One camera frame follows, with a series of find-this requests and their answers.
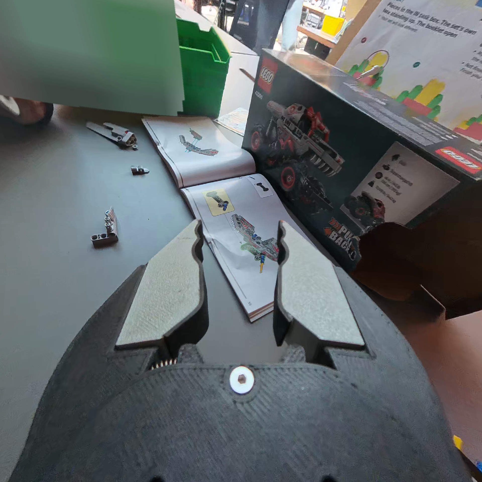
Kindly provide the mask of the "grey toothed lego jaw assembly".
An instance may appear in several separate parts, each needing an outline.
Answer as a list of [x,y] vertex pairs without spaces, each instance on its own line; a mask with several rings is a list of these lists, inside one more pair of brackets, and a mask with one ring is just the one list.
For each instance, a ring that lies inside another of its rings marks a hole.
[[86,128],[114,142],[119,148],[132,149],[134,151],[138,149],[136,135],[129,129],[112,123],[99,125],[93,122],[86,122]]

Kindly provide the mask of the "black lego set box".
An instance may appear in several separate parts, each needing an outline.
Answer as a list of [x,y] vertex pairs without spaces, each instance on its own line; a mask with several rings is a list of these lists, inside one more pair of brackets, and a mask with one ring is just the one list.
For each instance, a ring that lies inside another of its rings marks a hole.
[[467,139],[318,57],[263,49],[243,148],[292,213],[348,272],[363,235],[414,228],[481,187]]

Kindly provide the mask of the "wooden desk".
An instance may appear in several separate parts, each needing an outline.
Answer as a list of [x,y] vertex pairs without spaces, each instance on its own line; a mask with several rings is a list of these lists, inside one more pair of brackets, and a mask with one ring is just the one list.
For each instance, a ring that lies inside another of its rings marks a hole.
[[298,25],[297,31],[303,33],[315,42],[321,43],[330,49],[333,49],[337,45],[337,40],[335,36],[329,35],[321,29]]

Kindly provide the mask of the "grey angled lego beam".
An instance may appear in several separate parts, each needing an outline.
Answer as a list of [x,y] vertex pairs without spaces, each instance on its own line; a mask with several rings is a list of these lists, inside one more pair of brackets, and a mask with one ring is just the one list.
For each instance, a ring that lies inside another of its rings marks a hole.
[[118,242],[118,223],[113,207],[105,211],[104,220],[105,232],[91,236],[91,242],[96,249],[109,247]]

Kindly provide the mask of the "person's left hand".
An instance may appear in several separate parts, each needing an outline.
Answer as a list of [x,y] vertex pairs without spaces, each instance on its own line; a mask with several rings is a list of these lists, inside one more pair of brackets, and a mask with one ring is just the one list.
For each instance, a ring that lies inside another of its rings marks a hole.
[[16,120],[23,125],[47,124],[53,115],[53,104],[14,98],[19,115]]

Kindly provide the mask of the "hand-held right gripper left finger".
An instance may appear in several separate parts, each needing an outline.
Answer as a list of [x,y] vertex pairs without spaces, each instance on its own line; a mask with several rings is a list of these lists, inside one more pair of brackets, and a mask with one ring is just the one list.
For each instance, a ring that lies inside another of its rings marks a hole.
[[119,350],[158,348],[177,356],[209,327],[202,221],[185,227],[147,263],[118,335]]

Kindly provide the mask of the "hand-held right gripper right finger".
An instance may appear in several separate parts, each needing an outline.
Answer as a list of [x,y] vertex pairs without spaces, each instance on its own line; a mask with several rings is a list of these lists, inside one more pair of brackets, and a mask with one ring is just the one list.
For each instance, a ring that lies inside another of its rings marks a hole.
[[305,359],[330,359],[328,349],[366,349],[333,263],[284,220],[278,225],[274,293],[276,344],[299,347]]

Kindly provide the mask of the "instruction poster board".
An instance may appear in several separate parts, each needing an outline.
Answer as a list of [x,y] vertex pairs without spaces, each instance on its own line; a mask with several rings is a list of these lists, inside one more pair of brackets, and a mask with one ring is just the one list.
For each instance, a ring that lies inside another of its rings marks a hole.
[[481,144],[481,1],[379,1],[327,61]]

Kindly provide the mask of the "open instruction booklet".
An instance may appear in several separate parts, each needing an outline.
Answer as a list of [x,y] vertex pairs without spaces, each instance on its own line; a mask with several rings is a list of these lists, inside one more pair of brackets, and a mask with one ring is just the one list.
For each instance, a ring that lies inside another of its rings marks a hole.
[[304,238],[252,155],[207,117],[144,117],[142,123],[169,169],[206,244],[249,321],[273,310],[278,224]]

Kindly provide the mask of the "brown cardboard box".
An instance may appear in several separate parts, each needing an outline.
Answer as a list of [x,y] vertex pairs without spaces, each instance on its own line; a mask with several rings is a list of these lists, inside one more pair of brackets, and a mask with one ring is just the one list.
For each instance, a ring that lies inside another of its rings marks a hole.
[[481,311],[481,222],[442,220],[413,229],[386,223],[363,235],[352,277],[394,301],[424,288],[447,318]]

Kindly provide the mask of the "yellow plastic bin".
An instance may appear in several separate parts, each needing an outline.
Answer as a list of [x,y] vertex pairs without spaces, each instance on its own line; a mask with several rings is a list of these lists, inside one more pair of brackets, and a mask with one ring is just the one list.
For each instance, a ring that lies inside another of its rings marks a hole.
[[342,17],[325,15],[322,22],[322,32],[334,37],[340,32],[344,22],[345,19]]

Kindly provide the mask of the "green plastic bin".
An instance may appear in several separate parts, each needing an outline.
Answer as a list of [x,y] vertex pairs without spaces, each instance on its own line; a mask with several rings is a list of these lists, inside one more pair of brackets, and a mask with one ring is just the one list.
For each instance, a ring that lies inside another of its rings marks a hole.
[[177,19],[184,100],[182,113],[217,117],[220,112],[231,54],[214,27]]

